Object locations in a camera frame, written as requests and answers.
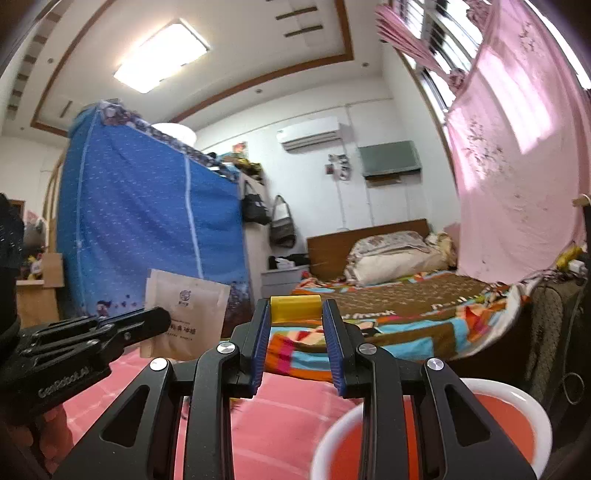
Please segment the white wall air conditioner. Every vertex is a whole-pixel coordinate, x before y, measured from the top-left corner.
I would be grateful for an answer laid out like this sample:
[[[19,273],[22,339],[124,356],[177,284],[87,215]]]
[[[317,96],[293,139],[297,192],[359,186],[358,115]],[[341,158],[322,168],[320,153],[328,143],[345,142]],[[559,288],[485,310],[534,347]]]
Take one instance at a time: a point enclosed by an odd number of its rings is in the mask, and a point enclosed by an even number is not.
[[[341,126],[336,117],[308,120],[276,132],[276,139],[287,152],[330,143],[342,139]]]

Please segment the white orange trash bin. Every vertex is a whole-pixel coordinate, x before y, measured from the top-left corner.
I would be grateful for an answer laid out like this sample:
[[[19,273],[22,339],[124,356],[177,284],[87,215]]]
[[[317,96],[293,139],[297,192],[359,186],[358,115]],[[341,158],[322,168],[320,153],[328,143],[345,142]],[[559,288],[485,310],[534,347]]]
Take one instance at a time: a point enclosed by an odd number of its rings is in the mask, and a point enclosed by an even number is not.
[[[463,382],[515,443],[540,479],[552,449],[551,423],[543,407],[522,390],[497,381],[465,378]],[[362,449],[363,405],[329,428],[311,461],[312,479],[356,479]]]

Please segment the white bedside drawer cabinet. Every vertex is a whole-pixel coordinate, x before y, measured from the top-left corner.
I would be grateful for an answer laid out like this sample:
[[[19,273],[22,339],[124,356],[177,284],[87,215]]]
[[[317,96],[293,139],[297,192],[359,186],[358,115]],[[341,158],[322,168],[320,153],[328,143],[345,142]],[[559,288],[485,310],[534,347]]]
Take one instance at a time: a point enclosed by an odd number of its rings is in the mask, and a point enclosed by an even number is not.
[[[262,297],[290,295],[308,272],[310,272],[308,266],[263,272],[260,275],[262,277]]]

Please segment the beige paper pouch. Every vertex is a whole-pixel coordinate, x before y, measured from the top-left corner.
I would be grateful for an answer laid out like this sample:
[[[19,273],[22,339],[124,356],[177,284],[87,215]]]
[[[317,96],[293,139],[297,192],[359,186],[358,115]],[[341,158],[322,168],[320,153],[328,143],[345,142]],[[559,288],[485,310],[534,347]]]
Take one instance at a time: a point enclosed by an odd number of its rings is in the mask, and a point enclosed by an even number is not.
[[[229,293],[225,284],[151,270],[145,307],[166,310],[171,324],[165,333],[140,343],[140,356],[190,361],[214,347],[221,338]]]

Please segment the colourful striped bed blanket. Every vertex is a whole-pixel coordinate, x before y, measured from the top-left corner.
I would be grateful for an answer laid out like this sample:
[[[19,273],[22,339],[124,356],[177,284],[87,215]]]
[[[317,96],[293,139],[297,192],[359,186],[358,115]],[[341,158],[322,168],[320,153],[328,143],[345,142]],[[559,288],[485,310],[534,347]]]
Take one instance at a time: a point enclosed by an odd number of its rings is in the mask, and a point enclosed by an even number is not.
[[[520,316],[530,291],[434,271],[368,287],[308,277],[293,292],[334,299],[342,320],[398,358],[438,357],[461,377],[515,383],[528,355]]]

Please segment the black hanging handbag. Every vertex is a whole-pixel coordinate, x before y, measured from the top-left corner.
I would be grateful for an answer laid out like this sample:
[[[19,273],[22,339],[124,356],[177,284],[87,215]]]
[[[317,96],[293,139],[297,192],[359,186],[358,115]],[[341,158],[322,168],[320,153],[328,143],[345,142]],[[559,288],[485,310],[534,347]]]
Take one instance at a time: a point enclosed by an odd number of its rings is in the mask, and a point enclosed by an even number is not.
[[[263,198],[256,193],[249,182],[243,184],[242,222],[259,225],[270,224],[270,213],[263,202]]]

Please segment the pink checked bed cover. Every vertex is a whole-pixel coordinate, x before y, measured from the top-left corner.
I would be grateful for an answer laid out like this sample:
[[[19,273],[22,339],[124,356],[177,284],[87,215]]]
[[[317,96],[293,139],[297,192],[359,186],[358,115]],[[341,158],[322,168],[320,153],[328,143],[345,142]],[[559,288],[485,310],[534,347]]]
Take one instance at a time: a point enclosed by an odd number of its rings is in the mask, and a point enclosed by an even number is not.
[[[41,441],[50,469],[102,415],[148,360],[133,350],[111,364],[111,374],[47,415]],[[358,405],[334,386],[266,373],[256,397],[231,406],[233,467],[237,479],[308,479],[318,443]]]

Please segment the wooden bed headboard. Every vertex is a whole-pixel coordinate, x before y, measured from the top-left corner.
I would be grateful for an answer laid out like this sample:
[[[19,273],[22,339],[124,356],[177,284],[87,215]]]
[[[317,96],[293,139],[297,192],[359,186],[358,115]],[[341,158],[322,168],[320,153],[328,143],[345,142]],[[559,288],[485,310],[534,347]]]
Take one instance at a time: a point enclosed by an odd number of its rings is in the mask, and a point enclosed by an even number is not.
[[[346,230],[338,233],[310,237],[307,239],[311,275],[322,281],[337,279],[344,274],[349,251],[356,241],[370,236],[415,231],[422,237],[430,234],[428,221],[424,218],[401,223]]]

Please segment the blue fabric wardrobe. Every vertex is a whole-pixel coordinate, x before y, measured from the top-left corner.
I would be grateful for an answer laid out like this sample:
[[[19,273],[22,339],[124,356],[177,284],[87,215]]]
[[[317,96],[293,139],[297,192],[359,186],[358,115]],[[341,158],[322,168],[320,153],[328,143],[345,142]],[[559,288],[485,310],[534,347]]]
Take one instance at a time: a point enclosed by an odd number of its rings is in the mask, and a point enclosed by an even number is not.
[[[226,323],[249,319],[238,169],[109,101],[81,111],[68,136],[56,237],[70,310],[135,310],[158,269],[228,285]]]

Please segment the ceiling light panel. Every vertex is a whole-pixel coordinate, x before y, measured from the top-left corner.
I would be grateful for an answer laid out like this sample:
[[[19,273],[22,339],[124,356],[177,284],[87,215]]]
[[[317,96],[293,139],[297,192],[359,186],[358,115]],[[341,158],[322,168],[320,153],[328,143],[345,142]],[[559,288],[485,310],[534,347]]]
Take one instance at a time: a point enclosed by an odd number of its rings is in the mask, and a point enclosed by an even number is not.
[[[136,43],[123,57],[113,77],[132,90],[147,94],[210,49],[197,30],[178,19]]]

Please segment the yellow cylindrical piece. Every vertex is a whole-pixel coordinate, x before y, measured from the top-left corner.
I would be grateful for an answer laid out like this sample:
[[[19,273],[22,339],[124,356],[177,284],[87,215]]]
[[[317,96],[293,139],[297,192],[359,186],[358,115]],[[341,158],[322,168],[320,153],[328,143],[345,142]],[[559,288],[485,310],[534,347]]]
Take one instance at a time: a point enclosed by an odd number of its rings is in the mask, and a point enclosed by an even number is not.
[[[290,324],[322,319],[320,295],[273,296],[270,298],[271,323]]]

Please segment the pink hanging curtain sheet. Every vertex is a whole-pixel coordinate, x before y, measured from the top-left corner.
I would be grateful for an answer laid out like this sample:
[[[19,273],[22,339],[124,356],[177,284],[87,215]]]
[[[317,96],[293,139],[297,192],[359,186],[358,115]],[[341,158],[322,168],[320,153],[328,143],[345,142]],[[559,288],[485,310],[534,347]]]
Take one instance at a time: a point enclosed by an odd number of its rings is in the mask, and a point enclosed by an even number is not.
[[[517,283],[585,238],[590,101],[524,1],[495,1],[447,113],[460,199],[459,270]]]

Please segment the black mesh fan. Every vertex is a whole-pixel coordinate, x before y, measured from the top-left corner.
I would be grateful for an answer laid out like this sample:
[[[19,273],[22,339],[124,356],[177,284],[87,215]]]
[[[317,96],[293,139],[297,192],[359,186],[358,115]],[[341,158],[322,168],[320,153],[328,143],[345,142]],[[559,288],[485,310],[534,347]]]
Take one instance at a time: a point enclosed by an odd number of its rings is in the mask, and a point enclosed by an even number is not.
[[[526,391],[554,423],[583,399],[584,380],[567,368],[575,327],[581,323],[586,282],[543,280],[532,292]]]

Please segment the beige floral pillow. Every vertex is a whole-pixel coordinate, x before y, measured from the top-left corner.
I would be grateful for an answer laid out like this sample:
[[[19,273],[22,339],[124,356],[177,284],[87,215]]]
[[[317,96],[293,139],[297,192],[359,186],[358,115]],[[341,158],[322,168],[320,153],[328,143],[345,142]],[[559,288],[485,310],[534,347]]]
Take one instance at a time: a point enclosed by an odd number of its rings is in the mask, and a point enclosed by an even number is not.
[[[356,241],[344,275],[353,285],[372,286],[456,266],[457,253],[447,233],[423,237],[415,231],[401,231]]]

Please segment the green wall cabinet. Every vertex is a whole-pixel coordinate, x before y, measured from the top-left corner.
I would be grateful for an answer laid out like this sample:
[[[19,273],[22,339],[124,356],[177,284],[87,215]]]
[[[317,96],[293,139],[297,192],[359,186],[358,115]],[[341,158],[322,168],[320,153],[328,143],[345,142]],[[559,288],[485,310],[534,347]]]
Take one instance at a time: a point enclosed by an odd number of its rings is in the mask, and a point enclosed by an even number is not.
[[[421,161],[413,141],[399,141],[359,148],[366,179],[419,172]]]

